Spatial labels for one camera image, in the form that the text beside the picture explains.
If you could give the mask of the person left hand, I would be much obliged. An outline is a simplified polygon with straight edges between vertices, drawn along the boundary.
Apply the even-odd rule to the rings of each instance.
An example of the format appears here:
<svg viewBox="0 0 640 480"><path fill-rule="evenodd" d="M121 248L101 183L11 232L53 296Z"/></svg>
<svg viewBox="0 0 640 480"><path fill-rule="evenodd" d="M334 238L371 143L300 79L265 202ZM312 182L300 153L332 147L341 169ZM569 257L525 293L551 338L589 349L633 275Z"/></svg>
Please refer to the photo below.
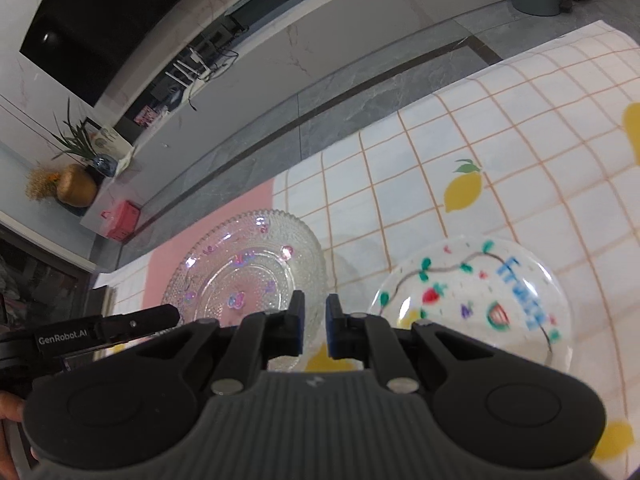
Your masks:
<svg viewBox="0 0 640 480"><path fill-rule="evenodd" d="M18 480L35 465L28 442L21 434L24 401L12 393L2 392L1 408L1 478Z"/></svg>

